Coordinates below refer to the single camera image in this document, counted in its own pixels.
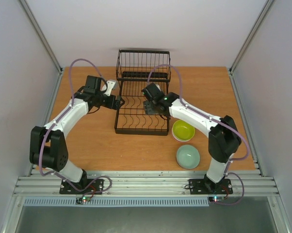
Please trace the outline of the black wire dish rack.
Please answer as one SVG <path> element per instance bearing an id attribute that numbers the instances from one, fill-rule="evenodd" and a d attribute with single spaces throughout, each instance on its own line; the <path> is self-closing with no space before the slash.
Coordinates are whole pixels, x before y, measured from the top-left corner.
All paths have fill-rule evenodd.
<path id="1" fill-rule="evenodd" d="M 162 64 L 170 64 L 170 52 L 167 50 L 118 51 L 116 79 L 124 104 L 116 112 L 114 129 L 117 134 L 168 135 L 169 120 L 156 113 L 146 113 L 146 98 L 142 94 L 150 71 Z"/>

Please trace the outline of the lime green bowl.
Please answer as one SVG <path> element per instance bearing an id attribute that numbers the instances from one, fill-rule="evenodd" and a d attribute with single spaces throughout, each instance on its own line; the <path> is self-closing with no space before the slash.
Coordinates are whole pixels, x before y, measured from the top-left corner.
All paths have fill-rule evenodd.
<path id="1" fill-rule="evenodd" d="M 182 120 L 177 120 L 172 126 L 172 136 L 180 142 L 187 142 L 195 135 L 195 128 Z"/>

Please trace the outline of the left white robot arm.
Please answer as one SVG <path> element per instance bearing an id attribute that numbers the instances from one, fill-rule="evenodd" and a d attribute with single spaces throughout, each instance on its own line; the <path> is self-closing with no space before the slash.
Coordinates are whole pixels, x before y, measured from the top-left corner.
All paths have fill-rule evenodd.
<path id="1" fill-rule="evenodd" d="M 124 103 L 120 96 L 112 95 L 117 81 L 102 77 L 87 76 L 84 86 L 73 94 L 68 105 L 43 127 L 35 126 L 30 137 L 29 160 L 40 169 L 47 168 L 71 182 L 77 193 L 88 189 L 88 180 L 83 169 L 68 158 L 66 137 L 76 123 L 91 112 L 93 107 L 117 110 Z"/>

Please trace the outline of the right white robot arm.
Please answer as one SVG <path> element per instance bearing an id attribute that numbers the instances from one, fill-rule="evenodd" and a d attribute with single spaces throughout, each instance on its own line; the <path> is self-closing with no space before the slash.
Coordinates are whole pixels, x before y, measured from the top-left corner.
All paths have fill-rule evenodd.
<path id="1" fill-rule="evenodd" d="M 222 187 L 228 162 L 241 144 L 233 118 L 208 114 L 192 106 L 176 93 L 164 94 L 154 83 L 142 89 L 142 94 L 146 98 L 144 107 L 147 114 L 156 113 L 180 119 L 208 138 L 211 163 L 203 178 L 203 185 L 208 194 L 218 191 Z"/>

